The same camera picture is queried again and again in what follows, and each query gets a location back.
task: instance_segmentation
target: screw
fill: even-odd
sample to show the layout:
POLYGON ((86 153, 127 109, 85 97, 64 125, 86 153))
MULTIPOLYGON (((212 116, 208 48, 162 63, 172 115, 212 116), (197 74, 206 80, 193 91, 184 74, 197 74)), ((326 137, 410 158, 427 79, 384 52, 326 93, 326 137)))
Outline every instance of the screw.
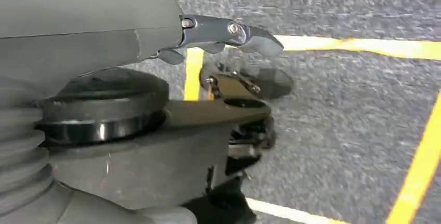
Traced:
POLYGON ((150 56, 150 59, 155 59, 159 56, 159 51, 157 51, 155 54, 150 56))
POLYGON ((209 77, 205 80, 207 83, 209 84, 213 84, 214 83, 214 78, 213 77, 209 77))
POLYGON ((231 34, 237 34, 240 31, 240 26, 239 24, 235 23, 235 22, 231 22, 230 24, 228 24, 228 32, 231 34))
POLYGON ((183 28, 192 28, 194 26, 194 22, 190 19, 183 19, 181 21, 181 25, 183 28))

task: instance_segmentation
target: white line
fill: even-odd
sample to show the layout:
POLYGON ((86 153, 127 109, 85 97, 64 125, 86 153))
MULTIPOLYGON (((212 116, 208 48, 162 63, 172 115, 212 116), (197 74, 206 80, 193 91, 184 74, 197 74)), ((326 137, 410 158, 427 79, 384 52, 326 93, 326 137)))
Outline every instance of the white line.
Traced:
POLYGON ((261 213, 277 216, 283 219, 293 220, 304 224, 335 224, 345 223, 343 221, 329 219, 323 216, 312 215, 304 211, 293 208, 278 206, 275 204, 261 202, 258 200, 247 198, 249 207, 261 213))

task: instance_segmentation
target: gray plastic cover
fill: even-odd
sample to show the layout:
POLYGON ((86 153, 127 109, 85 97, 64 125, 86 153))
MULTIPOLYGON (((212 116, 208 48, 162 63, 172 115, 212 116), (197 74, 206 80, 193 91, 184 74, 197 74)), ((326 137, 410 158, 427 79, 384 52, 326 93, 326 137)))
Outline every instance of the gray plastic cover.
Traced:
POLYGON ((0 8, 0 38, 180 29, 182 14, 174 0, 0 0, 0 8))

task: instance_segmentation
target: yellow floor marking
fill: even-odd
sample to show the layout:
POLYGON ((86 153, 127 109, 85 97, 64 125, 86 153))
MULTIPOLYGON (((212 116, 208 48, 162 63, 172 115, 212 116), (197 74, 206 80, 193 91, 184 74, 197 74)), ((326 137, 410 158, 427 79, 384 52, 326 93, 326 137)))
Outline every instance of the yellow floor marking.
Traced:
POLYGON ((409 172, 388 224, 411 223, 435 175, 441 159, 441 92, 427 122, 423 138, 417 148, 409 172))
POLYGON ((199 72, 202 69, 204 51, 198 47, 187 49, 186 57, 186 80, 184 85, 184 100, 199 100, 199 72))
POLYGON ((396 58, 441 60, 441 42, 276 35, 284 51, 370 51, 396 58))
POLYGON ((247 202, 249 207, 254 211, 277 216, 283 219, 293 220, 304 224, 347 224, 343 221, 329 219, 319 215, 312 215, 294 208, 283 207, 250 198, 247 198, 247 202))

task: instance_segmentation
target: metal bracket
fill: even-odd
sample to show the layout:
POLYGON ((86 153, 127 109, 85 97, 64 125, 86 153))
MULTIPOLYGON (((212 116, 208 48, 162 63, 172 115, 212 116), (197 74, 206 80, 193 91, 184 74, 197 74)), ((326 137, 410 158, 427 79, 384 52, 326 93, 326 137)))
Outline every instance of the metal bracket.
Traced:
POLYGON ((217 17, 182 15, 181 18, 183 40, 177 48, 200 47, 215 54, 230 45, 242 52, 257 52, 264 56, 278 55, 283 51, 283 45, 261 28, 217 17))

